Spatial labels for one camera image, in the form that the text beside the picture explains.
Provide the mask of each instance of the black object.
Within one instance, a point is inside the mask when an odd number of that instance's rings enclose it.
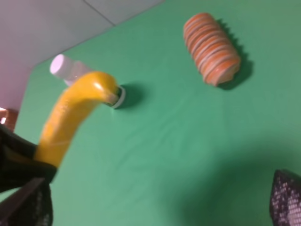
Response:
[[[49,184],[34,178],[0,203],[0,226],[51,226]]]
[[[301,226],[301,177],[276,170],[269,213],[274,226]]]
[[[0,125],[0,192],[21,187],[33,178],[52,181],[57,169],[33,160],[36,147]]]

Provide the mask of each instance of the green surface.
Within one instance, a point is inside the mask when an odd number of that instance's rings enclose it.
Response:
[[[205,85],[182,26],[209,12],[241,72]],[[126,84],[82,124],[52,184],[55,226],[268,226],[273,172],[301,174],[301,2],[167,0],[66,52]],[[17,134],[37,143],[65,88],[38,65]]]

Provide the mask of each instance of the white bottle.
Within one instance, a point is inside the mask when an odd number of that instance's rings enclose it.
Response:
[[[73,61],[63,54],[57,55],[50,65],[50,73],[63,79],[68,86],[71,86],[81,76],[92,71],[94,70],[82,62]]]

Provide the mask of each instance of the green fabric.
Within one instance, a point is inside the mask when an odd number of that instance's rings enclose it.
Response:
[[[273,172],[301,174],[301,2],[167,0],[65,54],[124,84],[82,124],[52,184],[55,226],[268,226]],[[182,27],[221,19],[243,63],[206,85]],[[65,84],[32,72],[16,132],[37,143]]]

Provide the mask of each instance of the stack of orange rings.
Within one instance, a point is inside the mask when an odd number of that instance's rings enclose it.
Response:
[[[208,13],[190,18],[184,40],[204,82],[217,86],[239,70],[240,57],[216,20]]]

